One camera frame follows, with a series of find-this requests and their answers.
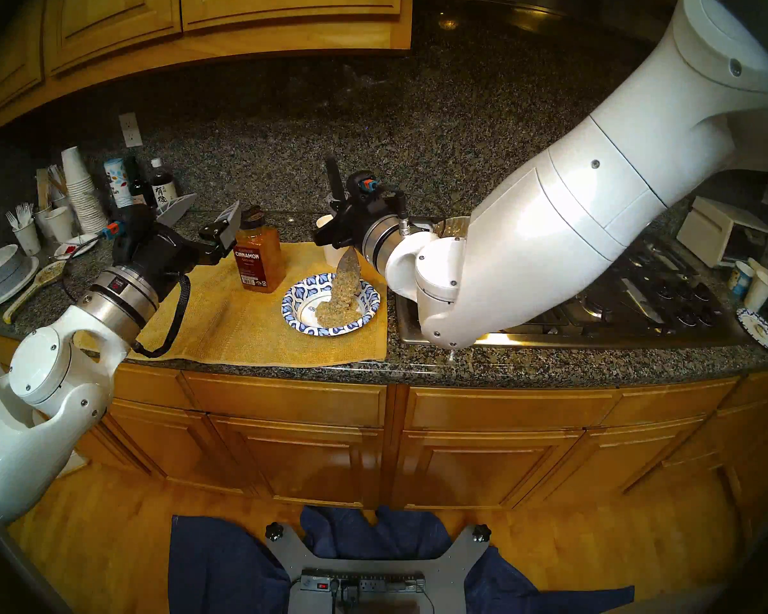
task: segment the blue patterned paper bowl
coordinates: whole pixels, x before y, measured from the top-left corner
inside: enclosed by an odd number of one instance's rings
[[[358,320],[341,327],[318,325],[316,308],[323,301],[330,301],[330,291],[335,278],[334,272],[322,272],[294,283],[282,299],[282,316],[287,325],[311,336],[340,336],[370,323],[381,305],[381,297],[375,288],[362,279],[361,293],[356,297],[359,302]]]

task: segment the electrical outlet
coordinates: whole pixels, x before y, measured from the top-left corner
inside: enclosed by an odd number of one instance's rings
[[[126,147],[141,147],[142,136],[139,133],[139,125],[137,125],[137,115],[132,111],[128,114],[119,115],[119,124],[123,128],[123,138],[125,138]]]

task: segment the blue cloth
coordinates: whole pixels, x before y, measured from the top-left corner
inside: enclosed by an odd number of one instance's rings
[[[305,507],[305,544],[317,557],[433,559],[452,544],[432,513],[380,508],[370,526],[360,511]],[[540,592],[490,546],[464,582],[468,614],[599,614],[634,600],[633,585],[594,592]],[[239,526],[210,517],[173,517],[168,564],[171,614],[284,614],[290,582],[278,561]]]

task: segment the gas stove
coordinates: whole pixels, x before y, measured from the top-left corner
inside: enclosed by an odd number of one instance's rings
[[[429,344],[418,306],[396,297],[403,343]],[[729,304],[669,246],[643,238],[580,294],[526,323],[485,334],[475,345],[689,347],[745,342]]]

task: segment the bottle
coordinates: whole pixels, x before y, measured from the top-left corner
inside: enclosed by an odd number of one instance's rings
[[[258,206],[242,212],[233,259],[245,290],[273,292],[287,274],[279,231],[264,223],[264,211]]]
[[[125,159],[125,170],[128,172],[128,186],[131,188],[132,204],[145,204],[151,209],[156,208],[156,198],[142,174],[139,173],[137,159],[130,155]]]
[[[124,206],[132,204],[130,178],[128,178],[123,159],[112,158],[102,163],[102,166],[106,170],[111,197],[113,197],[117,208],[122,209]]]
[[[155,158],[150,162],[154,168],[154,176],[150,179],[150,187],[154,190],[157,206],[168,204],[177,199],[177,188],[173,185],[173,176],[162,168],[162,159]]]

